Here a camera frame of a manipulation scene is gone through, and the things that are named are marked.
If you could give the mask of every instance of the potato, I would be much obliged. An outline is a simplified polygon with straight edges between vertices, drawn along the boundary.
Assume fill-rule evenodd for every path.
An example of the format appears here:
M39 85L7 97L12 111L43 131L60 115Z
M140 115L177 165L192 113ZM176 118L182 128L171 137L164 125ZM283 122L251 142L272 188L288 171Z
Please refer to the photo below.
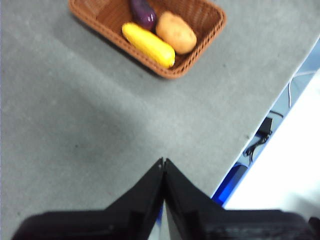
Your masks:
M197 36L191 27L180 16L170 11L165 11L160 16L155 31L177 54L191 52L197 43Z

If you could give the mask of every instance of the yellow squash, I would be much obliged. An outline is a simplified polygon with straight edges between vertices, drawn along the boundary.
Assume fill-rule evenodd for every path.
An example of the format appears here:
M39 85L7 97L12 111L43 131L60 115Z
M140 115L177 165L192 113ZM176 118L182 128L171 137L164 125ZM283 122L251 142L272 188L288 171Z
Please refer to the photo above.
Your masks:
M133 22L122 25L122 34L137 49L168 69L175 64L175 50L152 32Z

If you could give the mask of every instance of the basket rim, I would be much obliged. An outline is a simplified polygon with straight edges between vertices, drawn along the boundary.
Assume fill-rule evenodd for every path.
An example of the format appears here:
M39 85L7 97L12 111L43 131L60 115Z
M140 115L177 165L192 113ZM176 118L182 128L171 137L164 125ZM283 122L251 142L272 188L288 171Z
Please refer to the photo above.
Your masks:
M149 58L147 55L143 54L141 51L127 42L124 37L112 31L108 26L97 21L96 18L85 13L80 7L77 7L76 0L68 0L68 7L76 17L86 23L89 27L102 34L105 38L130 54L146 67L153 70L155 73L167 79L176 79L185 75L189 71L189 69L199 59L199 57L208 48L212 41L221 33L227 23L227 16L222 8L208 0L199 1L211 5L218 13L218 15L220 15L220 19L217 24L212 26L212 29L210 29L210 31L202 39L198 46L190 53L190 56L175 69L164 68L157 62Z

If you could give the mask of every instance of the purple eggplant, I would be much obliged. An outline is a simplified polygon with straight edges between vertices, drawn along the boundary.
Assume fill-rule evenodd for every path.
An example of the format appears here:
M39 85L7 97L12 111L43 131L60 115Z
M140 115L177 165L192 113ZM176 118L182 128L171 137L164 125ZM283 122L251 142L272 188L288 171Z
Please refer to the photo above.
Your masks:
M147 0L130 0L134 20L143 28L151 31L156 24L156 12Z

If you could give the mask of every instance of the wicker basket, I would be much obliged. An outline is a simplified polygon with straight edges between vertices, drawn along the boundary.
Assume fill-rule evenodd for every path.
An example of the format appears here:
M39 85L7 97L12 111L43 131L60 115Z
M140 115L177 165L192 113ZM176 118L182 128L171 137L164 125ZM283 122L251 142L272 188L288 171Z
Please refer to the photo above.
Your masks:
M73 14L142 64L168 79L184 75L198 60L226 24L224 11L207 0L148 0L159 17L164 11L180 15L193 29L197 43L192 52L176 55L173 67L166 69L131 45L122 35L124 23L132 22L129 0L69 0Z

